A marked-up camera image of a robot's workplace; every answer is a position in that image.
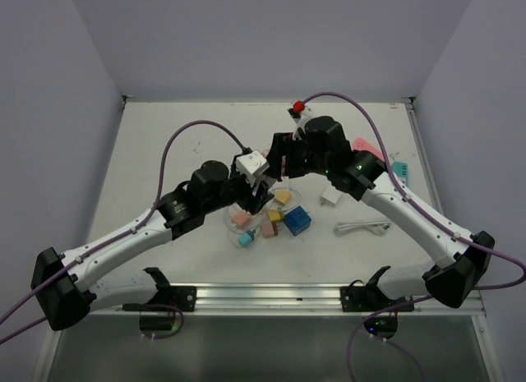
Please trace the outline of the orange-pink charger plug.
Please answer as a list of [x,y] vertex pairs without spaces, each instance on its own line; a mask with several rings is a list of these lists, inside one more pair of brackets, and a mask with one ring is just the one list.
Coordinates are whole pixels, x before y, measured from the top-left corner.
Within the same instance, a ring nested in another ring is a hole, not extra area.
[[243,229],[251,222],[251,215],[245,211],[239,211],[231,220],[235,228]]

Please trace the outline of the yellow usb charger plug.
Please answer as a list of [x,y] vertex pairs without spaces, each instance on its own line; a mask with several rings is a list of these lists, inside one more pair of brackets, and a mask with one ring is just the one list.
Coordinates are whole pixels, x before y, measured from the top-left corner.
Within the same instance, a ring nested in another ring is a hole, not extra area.
[[271,209],[268,211],[269,221],[273,224],[279,224],[284,221],[284,213],[280,209]]

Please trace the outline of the beige usb charger plug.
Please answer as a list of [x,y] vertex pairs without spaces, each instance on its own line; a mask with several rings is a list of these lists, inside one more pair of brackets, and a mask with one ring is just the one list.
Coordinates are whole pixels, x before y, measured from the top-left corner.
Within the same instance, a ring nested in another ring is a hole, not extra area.
[[261,225],[261,234],[264,238],[277,237],[279,235],[279,230],[275,222],[265,222]]

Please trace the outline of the teal usb charger plug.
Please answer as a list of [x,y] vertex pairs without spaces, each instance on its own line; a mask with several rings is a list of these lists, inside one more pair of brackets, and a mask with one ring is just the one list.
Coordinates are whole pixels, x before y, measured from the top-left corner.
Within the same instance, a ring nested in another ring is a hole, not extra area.
[[256,238],[256,230],[246,230],[239,238],[238,244],[242,248],[249,247]]

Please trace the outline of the white usb charger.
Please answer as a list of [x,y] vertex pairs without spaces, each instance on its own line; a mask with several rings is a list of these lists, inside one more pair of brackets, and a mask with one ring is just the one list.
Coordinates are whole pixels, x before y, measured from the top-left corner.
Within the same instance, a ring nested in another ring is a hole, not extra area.
[[328,186],[321,193],[320,203],[321,205],[328,205],[330,207],[335,207],[338,204],[341,196],[342,196],[341,191],[338,191],[332,186]]

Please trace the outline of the blue cube socket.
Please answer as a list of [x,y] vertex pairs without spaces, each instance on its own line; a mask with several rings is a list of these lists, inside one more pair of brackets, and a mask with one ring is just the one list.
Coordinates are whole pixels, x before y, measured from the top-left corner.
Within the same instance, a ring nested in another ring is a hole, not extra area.
[[291,234],[296,237],[311,226],[311,217],[307,211],[299,205],[286,213],[284,216],[284,225]]

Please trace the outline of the pink triangular power strip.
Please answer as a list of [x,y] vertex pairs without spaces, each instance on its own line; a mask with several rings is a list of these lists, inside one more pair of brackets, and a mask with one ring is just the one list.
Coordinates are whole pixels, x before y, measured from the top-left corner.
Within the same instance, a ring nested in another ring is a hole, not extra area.
[[358,137],[354,140],[353,149],[371,152],[379,159],[383,158],[383,154],[374,145],[372,145],[371,143],[369,143],[367,140],[363,139],[362,137]]

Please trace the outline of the teal power strip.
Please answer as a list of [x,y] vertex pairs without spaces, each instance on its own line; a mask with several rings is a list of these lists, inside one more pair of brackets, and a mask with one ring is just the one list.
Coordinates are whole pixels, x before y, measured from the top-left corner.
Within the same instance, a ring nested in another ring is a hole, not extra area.
[[405,162],[394,161],[391,168],[395,176],[404,184],[408,185],[408,165]]

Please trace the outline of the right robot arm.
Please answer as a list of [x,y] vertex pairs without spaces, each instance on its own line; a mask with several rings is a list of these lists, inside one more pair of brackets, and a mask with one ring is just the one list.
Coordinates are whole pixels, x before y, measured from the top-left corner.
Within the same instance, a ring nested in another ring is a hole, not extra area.
[[384,310],[409,296],[432,296],[441,304],[460,307],[487,270],[493,248],[487,232],[472,234],[419,201],[398,178],[391,178],[383,160],[366,150],[353,150],[341,124],[332,117],[309,120],[295,133],[276,133],[266,156],[273,178],[325,176],[338,191],[375,209],[409,235],[430,257],[404,267],[380,268],[360,290],[370,307]]

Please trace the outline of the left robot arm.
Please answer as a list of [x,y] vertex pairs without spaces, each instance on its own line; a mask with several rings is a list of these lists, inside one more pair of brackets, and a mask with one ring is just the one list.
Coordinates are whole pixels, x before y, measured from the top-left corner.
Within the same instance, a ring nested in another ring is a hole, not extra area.
[[95,291],[101,278],[197,229],[207,214],[233,204],[259,212],[273,197],[265,181],[269,166],[258,152],[237,156],[231,167],[209,160],[124,227],[62,254],[52,247],[41,251],[30,287],[50,328],[60,331],[80,322],[102,301]]

